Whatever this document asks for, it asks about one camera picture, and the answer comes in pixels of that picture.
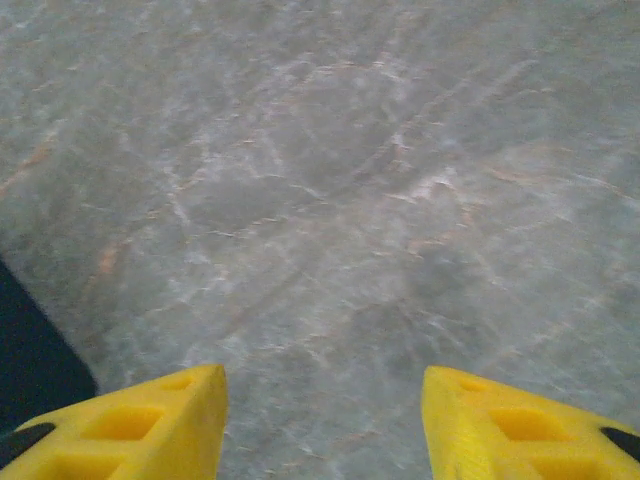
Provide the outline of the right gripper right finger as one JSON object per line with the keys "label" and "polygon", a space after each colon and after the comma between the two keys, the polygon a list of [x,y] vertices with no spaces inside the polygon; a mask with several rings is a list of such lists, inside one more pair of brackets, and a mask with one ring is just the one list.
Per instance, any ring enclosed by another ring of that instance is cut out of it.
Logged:
{"label": "right gripper right finger", "polygon": [[636,479],[639,434],[468,372],[425,370],[422,422],[436,479]]}

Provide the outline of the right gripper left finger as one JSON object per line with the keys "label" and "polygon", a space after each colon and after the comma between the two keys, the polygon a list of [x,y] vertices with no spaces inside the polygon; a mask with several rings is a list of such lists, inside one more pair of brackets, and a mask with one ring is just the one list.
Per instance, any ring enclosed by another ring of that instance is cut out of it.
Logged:
{"label": "right gripper left finger", "polygon": [[1,441],[4,479],[213,479],[228,413],[203,365],[37,416]]}

